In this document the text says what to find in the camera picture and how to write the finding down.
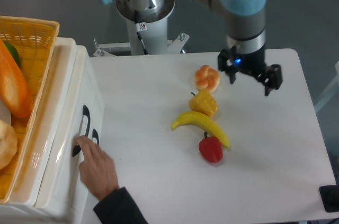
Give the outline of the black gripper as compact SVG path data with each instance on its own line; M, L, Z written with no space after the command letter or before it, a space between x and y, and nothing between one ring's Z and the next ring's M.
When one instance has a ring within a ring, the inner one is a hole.
M265 63L265 47L259 50L241 54L236 47L223 49L218 55L218 70L224 72L233 84L236 74L242 73L255 78L265 87L265 96L282 84L282 70L279 64L268 66Z

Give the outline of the dark sleeved forearm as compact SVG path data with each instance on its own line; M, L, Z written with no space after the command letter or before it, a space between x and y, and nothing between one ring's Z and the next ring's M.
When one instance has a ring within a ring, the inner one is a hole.
M148 224L125 187L111 192L93 210L101 223Z

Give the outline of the person's bare hand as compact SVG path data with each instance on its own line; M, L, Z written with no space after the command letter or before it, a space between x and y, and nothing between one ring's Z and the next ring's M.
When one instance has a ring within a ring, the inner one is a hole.
M102 148L86 136L76 139L84 160L79 165L81 181L99 200L119 189L114 160Z

